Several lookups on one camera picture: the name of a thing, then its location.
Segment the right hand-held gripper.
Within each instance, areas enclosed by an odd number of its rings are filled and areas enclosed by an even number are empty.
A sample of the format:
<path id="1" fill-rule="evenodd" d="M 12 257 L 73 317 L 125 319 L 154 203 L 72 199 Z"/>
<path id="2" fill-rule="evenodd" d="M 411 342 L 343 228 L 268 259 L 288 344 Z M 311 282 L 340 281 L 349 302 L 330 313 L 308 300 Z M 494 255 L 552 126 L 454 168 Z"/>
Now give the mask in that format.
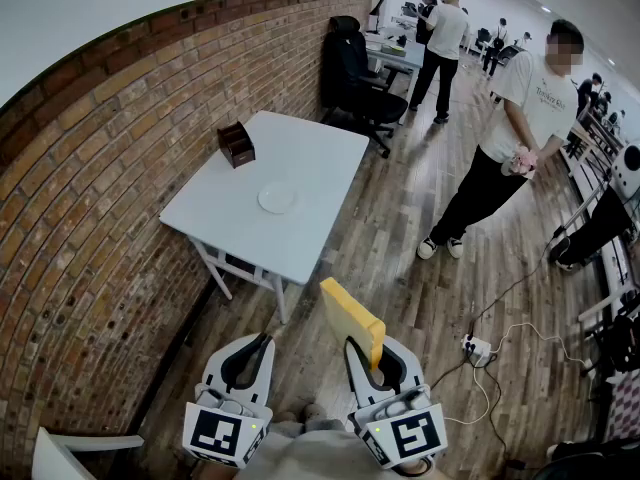
<path id="1" fill-rule="evenodd" d="M 384 339 L 383 386 L 403 392 L 387 400 L 388 390 L 374 380 L 368 358 L 351 336 L 344 344 L 344 358 L 359 407 L 349 420 L 381 468 L 431 461 L 448 447 L 442 406 L 431 402 L 421 363 L 412 351 L 392 337 Z"/>

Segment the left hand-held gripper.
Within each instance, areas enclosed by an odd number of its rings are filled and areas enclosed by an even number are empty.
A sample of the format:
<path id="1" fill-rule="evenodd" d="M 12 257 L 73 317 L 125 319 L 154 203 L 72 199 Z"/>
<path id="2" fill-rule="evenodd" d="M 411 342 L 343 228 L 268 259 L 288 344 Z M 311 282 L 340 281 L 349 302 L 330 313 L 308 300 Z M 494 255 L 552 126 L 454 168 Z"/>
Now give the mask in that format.
<path id="1" fill-rule="evenodd" d="M 186 405 L 182 446 L 210 462 L 244 468 L 263 442 L 275 342 L 256 333 L 230 342 L 208 360 L 196 401 Z"/>

